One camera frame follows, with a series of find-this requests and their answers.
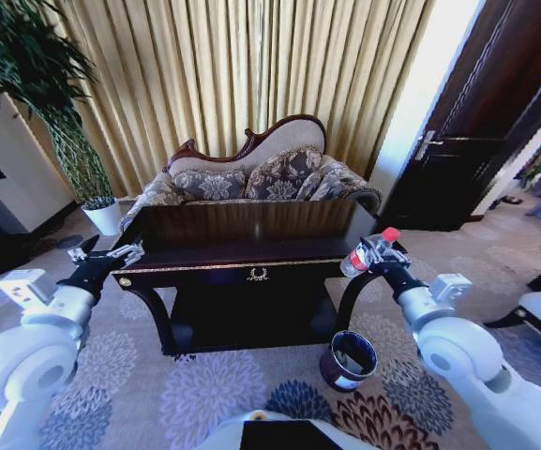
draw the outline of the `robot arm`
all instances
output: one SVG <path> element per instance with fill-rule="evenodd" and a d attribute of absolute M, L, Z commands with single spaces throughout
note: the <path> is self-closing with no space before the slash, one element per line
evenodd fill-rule
<path fill-rule="evenodd" d="M 423 362 L 458 392 L 488 446 L 541 449 L 541 387 L 524 380 L 505 361 L 501 346 L 485 328 L 454 317 L 456 302 L 470 281 L 443 274 L 428 287 L 408 272 L 410 263 L 392 248 L 367 261 L 368 270 L 383 276 L 393 289 Z"/>
<path fill-rule="evenodd" d="M 38 423 L 52 397 L 70 383 L 88 337 L 91 309 L 114 269 L 139 258 L 138 246 L 71 253 L 78 268 L 56 284 L 43 270 L 17 270 L 0 281 L 23 308 L 21 325 L 0 333 L 0 449 L 38 448 Z"/>

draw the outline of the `plastic bottle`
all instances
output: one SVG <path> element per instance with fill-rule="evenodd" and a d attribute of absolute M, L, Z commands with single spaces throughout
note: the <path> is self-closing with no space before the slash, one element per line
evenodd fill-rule
<path fill-rule="evenodd" d="M 389 227 L 381 234 L 373 234 L 367 237 L 367 240 L 374 244 L 379 254 L 383 254 L 393 246 L 399 235 L 397 228 Z M 341 272 L 345 277 L 349 278 L 357 277 L 366 272 L 368 266 L 368 248 L 363 242 L 360 242 L 340 263 Z"/>

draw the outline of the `trash bin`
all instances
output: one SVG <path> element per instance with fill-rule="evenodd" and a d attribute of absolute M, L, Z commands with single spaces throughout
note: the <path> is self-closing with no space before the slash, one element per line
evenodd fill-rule
<path fill-rule="evenodd" d="M 339 392 L 352 392 L 372 375 L 377 365 L 372 344 L 354 331 L 339 331 L 320 358 L 324 380 Z"/>

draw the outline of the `wooden table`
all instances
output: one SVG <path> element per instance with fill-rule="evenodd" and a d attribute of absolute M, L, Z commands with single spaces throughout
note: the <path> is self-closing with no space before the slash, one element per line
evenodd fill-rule
<path fill-rule="evenodd" d="M 114 246 L 142 239 L 144 255 L 113 276 L 149 307 L 164 354 L 329 342 L 368 280 L 339 320 L 324 281 L 375 223 L 348 200 L 149 206 Z M 154 288 L 171 286 L 169 317 Z"/>

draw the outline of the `red bottle cap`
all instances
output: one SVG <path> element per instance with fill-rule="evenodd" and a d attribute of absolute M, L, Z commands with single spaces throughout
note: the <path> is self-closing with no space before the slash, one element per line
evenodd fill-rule
<path fill-rule="evenodd" d="M 381 233 L 385 241 L 395 242 L 399 239 L 401 233 L 397 228 L 389 227 Z"/>

